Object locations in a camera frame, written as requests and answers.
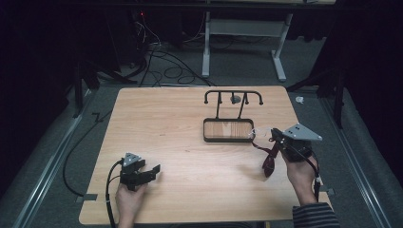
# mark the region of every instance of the dark background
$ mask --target dark background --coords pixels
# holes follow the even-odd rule
[[[365,10],[340,14],[296,13],[288,39],[304,36],[309,42],[327,37],[312,76],[329,67],[343,70],[345,85],[358,112],[385,160],[402,181],[398,170],[402,135],[399,130],[403,126],[400,117],[403,109],[401,3],[345,1],[341,7],[350,6]],[[128,44],[130,39],[127,39],[132,34],[129,23],[124,22],[119,31],[107,30],[108,22],[124,21],[125,13],[113,16],[104,11],[67,10],[49,0],[2,1],[0,8],[0,172],[3,177],[0,195],[3,196],[48,126],[67,106],[66,94],[73,84],[78,60],[92,58],[113,69],[133,61],[123,53],[127,45],[133,44]],[[75,15],[75,20],[68,19],[71,15]],[[77,20],[77,15],[84,15],[88,20]],[[145,16],[161,39],[179,47],[182,31],[197,32],[195,28],[199,28],[202,14],[153,10],[145,11]],[[85,30],[87,25],[99,25],[90,28],[105,34],[105,39],[83,35],[80,30]],[[113,36],[123,38],[122,42],[113,43]],[[95,48],[102,46],[104,58],[96,59],[89,44],[97,44]],[[332,80],[325,77],[317,84],[329,82]]]

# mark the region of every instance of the desk leg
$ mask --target desk leg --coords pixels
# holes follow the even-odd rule
[[[204,78],[210,76],[210,12],[205,13],[204,53],[202,56],[202,71]]]
[[[281,54],[282,47],[284,46],[285,38],[287,37],[288,29],[290,28],[292,18],[293,18],[292,13],[287,14],[287,18],[285,19],[284,26],[282,27],[281,35],[279,38],[278,49],[272,50],[273,63],[275,64],[276,67],[278,79],[281,82],[285,82],[286,77],[284,69],[282,68],[281,60],[279,59],[279,55]]]

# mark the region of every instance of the sleeve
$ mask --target sleeve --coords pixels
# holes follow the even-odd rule
[[[327,202],[318,202],[293,208],[295,228],[340,227],[335,212]]]

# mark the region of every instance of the gray floor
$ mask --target gray floor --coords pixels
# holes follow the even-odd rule
[[[302,39],[287,41],[281,53],[287,81],[280,83],[268,54],[271,47],[276,44],[275,39],[237,37],[237,42],[231,46],[226,39],[212,42],[214,48],[212,48],[208,80],[217,86],[293,85],[309,75],[323,45],[323,41],[311,43],[305,43]],[[178,63],[179,61],[160,51],[177,56],[199,74],[202,71],[202,47],[198,43],[190,43],[182,49],[163,44],[154,52],[155,55]],[[164,59],[153,57],[149,70],[155,72],[146,76],[144,86],[176,84],[178,78],[166,77],[156,84],[156,78],[160,77],[156,72],[163,74],[166,69],[173,66]],[[174,77],[178,72],[177,68],[173,68],[166,74]],[[119,89],[124,87],[124,85],[107,81],[101,81],[101,83],[100,89],[92,90],[86,96],[86,109],[80,118],[72,118],[76,110],[74,103],[71,102],[38,143],[27,164],[0,203],[0,227],[83,226],[78,220],[82,203],[77,202],[77,197],[69,192],[63,183],[62,167],[66,154],[58,157],[58,151],[61,149],[60,143],[65,139],[68,142],[65,151],[73,149],[67,163],[67,181],[74,190],[85,193],[108,123],[106,118],[86,135],[95,123],[95,116],[92,113],[100,113],[103,116],[112,110]],[[192,85],[205,86],[205,83],[202,80],[196,80],[192,82]],[[318,99],[315,89],[315,87],[305,87],[289,93],[289,96],[299,121],[324,139],[323,142],[315,142],[314,149],[319,158],[322,180],[332,190],[330,193],[335,192],[330,199],[340,224],[342,227],[401,227],[403,224],[402,188],[376,149],[365,124],[355,110],[348,91],[345,92],[342,114],[344,128],[339,130],[329,115],[328,107],[329,104],[332,105],[332,98]],[[304,103],[295,102],[296,96],[303,96]],[[73,124],[77,124],[77,127],[71,128]],[[36,203],[27,204],[29,196],[35,193],[34,188],[46,170],[46,166],[57,159],[60,159],[61,164],[55,165],[55,175],[47,182],[48,189],[45,189],[43,194],[34,194]],[[374,193],[374,195],[366,197],[368,193]],[[379,207],[372,207],[377,204],[374,200],[379,201]],[[292,222],[272,221],[271,227],[292,227]]]

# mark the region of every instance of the human hand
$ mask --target human hand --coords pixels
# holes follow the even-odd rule
[[[127,189],[125,184],[119,183],[116,192],[116,202],[119,210],[119,228],[133,227],[134,218],[143,203],[143,196],[147,183],[141,185],[136,192]]]
[[[288,180],[296,191],[299,204],[302,206],[317,202],[314,191],[312,190],[312,182],[315,178],[315,172],[312,166],[306,161],[289,162],[287,158],[282,157],[287,165]],[[308,160],[317,169],[317,160],[313,156],[309,157]]]

